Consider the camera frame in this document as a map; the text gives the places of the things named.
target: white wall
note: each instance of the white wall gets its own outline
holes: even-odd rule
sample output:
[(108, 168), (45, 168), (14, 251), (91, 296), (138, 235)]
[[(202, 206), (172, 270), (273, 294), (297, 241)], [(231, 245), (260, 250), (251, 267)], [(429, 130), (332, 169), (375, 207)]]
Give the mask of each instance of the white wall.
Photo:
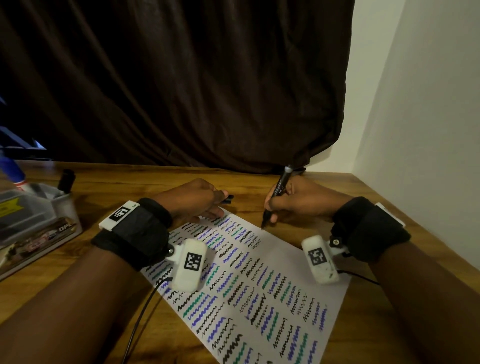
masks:
[(354, 174), (480, 268), (480, 1), (407, 0)]
[(405, 0), (356, 1), (342, 133), (331, 148), (310, 159), (307, 170), (352, 172), (404, 4)]

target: wood grain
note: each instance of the wood grain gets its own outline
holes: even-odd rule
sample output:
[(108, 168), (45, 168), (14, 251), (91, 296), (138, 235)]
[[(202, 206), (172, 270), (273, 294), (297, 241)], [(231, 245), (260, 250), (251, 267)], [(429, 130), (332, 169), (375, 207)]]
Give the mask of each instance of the wood grain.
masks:
[[(201, 177), (219, 189), (235, 195), (227, 209), (260, 226), (264, 197), (277, 182), (277, 176), (249, 175), (216, 169), (171, 168), (153, 166), (100, 165), (81, 163), (22, 162), (31, 182), (56, 186), (64, 168), (73, 169), (77, 180), (73, 197), (85, 232), (61, 248), (0, 282), (0, 322), (31, 299), (65, 271), (90, 248), (90, 239), (98, 232), (97, 223), (126, 200), (153, 196), (182, 183)], [(351, 174), (306, 173), (306, 177), (326, 187), (381, 202), (407, 223), (413, 242), (466, 284), (480, 291), (480, 273), (454, 254), (441, 241), (408, 218)], [(0, 189), (12, 185), (2, 179)], [(291, 225), (278, 223), (267, 230), (282, 240), (300, 247), (303, 239), (316, 229), (328, 232), (329, 225), (310, 218), (295, 218)], [(373, 278), (366, 264), (351, 259), (338, 260), (348, 269)], [(150, 284), (138, 276), (100, 357), (100, 362), (120, 363), (132, 327), (145, 301)], [(150, 303), (134, 340), (130, 363), (216, 363), (176, 313), (157, 295)], [(323, 364), (345, 363), (419, 363), (408, 337), (397, 320), (382, 290), (357, 278), (352, 279), (340, 315), (324, 354)]]

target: black cable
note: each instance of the black cable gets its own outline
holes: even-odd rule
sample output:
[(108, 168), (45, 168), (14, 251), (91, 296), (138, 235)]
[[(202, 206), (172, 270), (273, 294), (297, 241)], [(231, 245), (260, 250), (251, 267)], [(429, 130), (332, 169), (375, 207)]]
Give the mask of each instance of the black cable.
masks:
[(370, 283), (373, 283), (373, 284), (376, 284), (377, 286), (380, 286), (380, 283), (375, 282), (374, 280), (371, 280), (370, 278), (361, 276), (361, 275), (358, 274), (358, 273), (353, 273), (353, 272), (350, 272), (350, 271), (348, 271), (348, 270), (338, 270), (337, 272), (338, 272), (339, 274), (345, 273), (345, 274), (349, 274), (349, 275), (351, 275), (351, 276), (355, 276), (355, 277), (358, 277), (358, 278), (362, 278), (362, 279), (364, 279), (364, 280), (366, 280), (366, 281), (368, 281), (368, 282), (370, 282)]
[(133, 337), (135, 336), (135, 332), (137, 331), (137, 328), (138, 328), (138, 325), (140, 324), (140, 320), (142, 319), (142, 316), (144, 315), (145, 313), (145, 310), (147, 309), (147, 306), (148, 304), (150, 303), (150, 301), (152, 300), (155, 292), (158, 290), (158, 288), (164, 283), (164, 282), (171, 282), (173, 280), (172, 277), (168, 277), (168, 278), (165, 278), (163, 280), (161, 280), (159, 283), (156, 284), (155, 288), (153, 288), (153, 291), (152, 293), (150, 294), (150, 297), (148, 297), (148, 300), (147, 302), (145, 302), (145, 305), (140, 313), (140, 316), (138, 316), (138, 319), (137, 319), (137, 322), (135, 323), (135, 326), (133, 327), (133, 331), (132, 331), (132, 335), (130, 336), (130, 340), (128, 342), (128, 345), (127, 345), (127, 350), (125, 350), (125, 355), (123, 357), (123, 360), (121, 361), (121, 364), (125, 364), (128, 360), (128, 357), (129, 357), (129, 351), (130, 351), (130, 347), (132, 345), (132, 342), (133, 342)]

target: hand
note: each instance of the hand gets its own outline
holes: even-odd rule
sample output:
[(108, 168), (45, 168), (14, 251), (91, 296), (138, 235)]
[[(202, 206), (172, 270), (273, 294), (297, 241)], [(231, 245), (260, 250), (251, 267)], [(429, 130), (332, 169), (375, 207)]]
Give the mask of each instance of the hand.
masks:
[[(290, 178), (285, 193), (272, 198), (275, 187), (276, 185), (272, 187), (265, 199), (267, 210), (287, 210), (299, 215), (318, 216), (326, 221), (332, 221), (333, 215), (353, 198), (301, 176)], [(278, 215), (273, 214), (270, 222), (277, 221)]]
[(162, 192), (153, 200), (170, 213), (174, 225), (179, 225), (185, 222), (199, 222), (198, 216), (211, 219), (222, 218), (224, 212), (217, 205), (227, 197), (227, 191), (217, 191), (212, 184), (197, 178)]

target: dark brown curtain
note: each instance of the dark brown curtain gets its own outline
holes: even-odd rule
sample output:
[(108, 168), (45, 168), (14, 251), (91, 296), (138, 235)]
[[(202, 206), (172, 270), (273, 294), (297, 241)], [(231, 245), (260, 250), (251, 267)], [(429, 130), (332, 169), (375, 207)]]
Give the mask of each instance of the dark brown curtain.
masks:
[(55, 160), (302, 166), (339, 137), (353, 0), (15, 0), (0, 95)]

